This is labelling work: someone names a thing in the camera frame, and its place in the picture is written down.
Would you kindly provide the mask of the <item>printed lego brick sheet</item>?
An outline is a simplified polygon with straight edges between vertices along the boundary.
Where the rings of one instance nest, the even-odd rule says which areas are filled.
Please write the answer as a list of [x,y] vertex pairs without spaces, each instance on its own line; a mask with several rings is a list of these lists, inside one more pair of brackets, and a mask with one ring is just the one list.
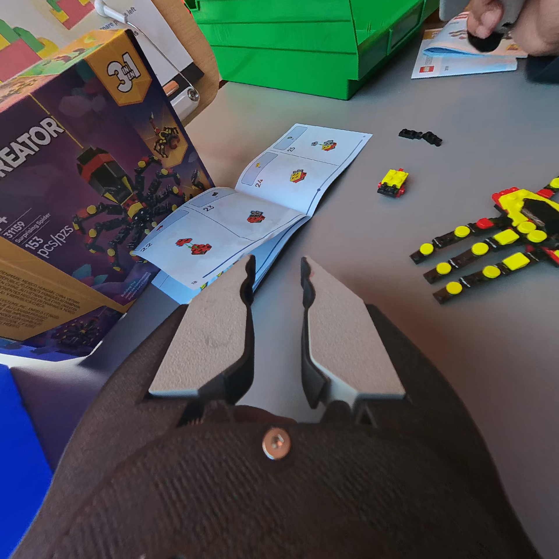
[[1,1],[1,81],[7,81],[93,29],[120,29],[94,1]]

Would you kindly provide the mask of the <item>open lego instruction booklet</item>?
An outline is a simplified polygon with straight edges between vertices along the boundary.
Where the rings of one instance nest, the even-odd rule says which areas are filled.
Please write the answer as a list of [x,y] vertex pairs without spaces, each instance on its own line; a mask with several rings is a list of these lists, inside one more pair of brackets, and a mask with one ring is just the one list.
[[296,123],[246,167],[234,188],[213,187],[184,203],[134,254],[160,269],[156,285],[181,303],[250,254],[257,286],[371,137]]

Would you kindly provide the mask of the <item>yellow black lego spider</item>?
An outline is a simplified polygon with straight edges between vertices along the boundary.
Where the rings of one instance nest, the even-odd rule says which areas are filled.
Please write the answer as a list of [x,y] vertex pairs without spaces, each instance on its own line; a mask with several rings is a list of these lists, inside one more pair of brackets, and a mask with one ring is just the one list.
[[558,177],[537,192],[518,187],[508,188],[492,195],[497,217],[482,218],[476,222],[456,227],[453,231],[423,243],[410,259],[419,264],[438,251],[465,239],[491,234],[475,242],[469,249],[447,261],[439,262],[424,273],[429,284],[434,284],[490,253],[520,246],[523,251],[507,256],[500,262],[461,276],[437,290],[433,297],[445,304],[466,290],[533,267],[539,262],[549,262],[558,267]]

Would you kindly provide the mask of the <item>brown cardboard box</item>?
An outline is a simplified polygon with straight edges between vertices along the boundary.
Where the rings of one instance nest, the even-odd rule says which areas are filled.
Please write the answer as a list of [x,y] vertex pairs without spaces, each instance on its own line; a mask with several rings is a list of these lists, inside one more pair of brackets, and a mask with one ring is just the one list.
[[153,1],[163,18],[169,24],[195,65],[204,76],[195,84],[199,92],[198,107],[189,115],[181,118],[188,125],[215,99],[220,83],[220,74],[212,48],[194,19],[199,1]]

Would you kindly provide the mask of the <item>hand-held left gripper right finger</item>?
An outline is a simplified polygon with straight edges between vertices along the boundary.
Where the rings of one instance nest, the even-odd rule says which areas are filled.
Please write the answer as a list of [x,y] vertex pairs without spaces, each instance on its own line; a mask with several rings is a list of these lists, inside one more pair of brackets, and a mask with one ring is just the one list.
[[310,407],[402,400],[406,391],[363,300],[305,256],[301,286],[301,377]]

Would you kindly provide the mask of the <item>purple lego set box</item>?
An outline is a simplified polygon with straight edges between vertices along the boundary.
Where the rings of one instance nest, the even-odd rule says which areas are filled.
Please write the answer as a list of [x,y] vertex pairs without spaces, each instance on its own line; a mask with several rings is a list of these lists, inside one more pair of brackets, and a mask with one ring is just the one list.
[[91,353],[159,273],[134,253],[214,183],[130,30],[1,85],[1,353]]

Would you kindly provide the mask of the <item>black lego leg piece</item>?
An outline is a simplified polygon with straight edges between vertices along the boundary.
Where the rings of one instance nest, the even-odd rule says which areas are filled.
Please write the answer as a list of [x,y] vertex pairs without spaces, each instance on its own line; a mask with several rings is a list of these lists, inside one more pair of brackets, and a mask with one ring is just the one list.
[[410,140],[425,140],[430,145],[437,147],[440,147],[443,143],[443,140],[432,131],[422,132],[411,129],[402,129],[400,130],[398,136]]

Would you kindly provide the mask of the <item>small yellow black lego assembly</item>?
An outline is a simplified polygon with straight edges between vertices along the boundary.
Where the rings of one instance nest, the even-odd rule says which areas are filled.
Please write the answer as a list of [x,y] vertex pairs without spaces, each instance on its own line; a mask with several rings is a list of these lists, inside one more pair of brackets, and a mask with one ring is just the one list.
[[393,199],[398,199],[406,191],[406,181],[408,177],[409,173],[405,172],[402,168],[398,170],[389,170],[378,184],[377,193]]

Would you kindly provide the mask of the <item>green plastic bin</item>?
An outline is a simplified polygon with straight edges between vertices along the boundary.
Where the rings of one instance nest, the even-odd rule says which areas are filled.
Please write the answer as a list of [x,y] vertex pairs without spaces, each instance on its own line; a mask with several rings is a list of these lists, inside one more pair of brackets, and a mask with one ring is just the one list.
[[229,82],[348,100],[439,1],[185,1]]

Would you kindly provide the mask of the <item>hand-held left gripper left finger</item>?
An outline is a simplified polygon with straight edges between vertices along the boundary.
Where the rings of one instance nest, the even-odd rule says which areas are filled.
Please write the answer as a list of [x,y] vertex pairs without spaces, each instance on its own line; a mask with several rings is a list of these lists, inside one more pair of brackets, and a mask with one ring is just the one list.
[[254,379],[251,305],[255,257],[247,255],[188,305],[149,393],[236,403]]

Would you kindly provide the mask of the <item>person's right hand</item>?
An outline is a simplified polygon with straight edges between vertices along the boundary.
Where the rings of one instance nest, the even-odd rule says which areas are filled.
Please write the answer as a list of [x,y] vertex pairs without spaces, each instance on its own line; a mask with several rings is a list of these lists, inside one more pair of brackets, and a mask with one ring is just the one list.
[[[489,37],[502,17],[500,1],[470,1],[467,30],[475,37]],[[512,38],[531,56],[558,55],[558,1],[526,1]]]

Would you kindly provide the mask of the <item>closed lego instruction booklet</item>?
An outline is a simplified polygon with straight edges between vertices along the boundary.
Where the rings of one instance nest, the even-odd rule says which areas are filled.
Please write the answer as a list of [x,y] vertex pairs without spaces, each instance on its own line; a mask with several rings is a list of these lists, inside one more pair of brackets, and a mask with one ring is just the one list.
[[412,79],[515,71],[527,53],[506,35],[493,52],[478,52],[468,41],[464,11],[441,29],[426,30]]

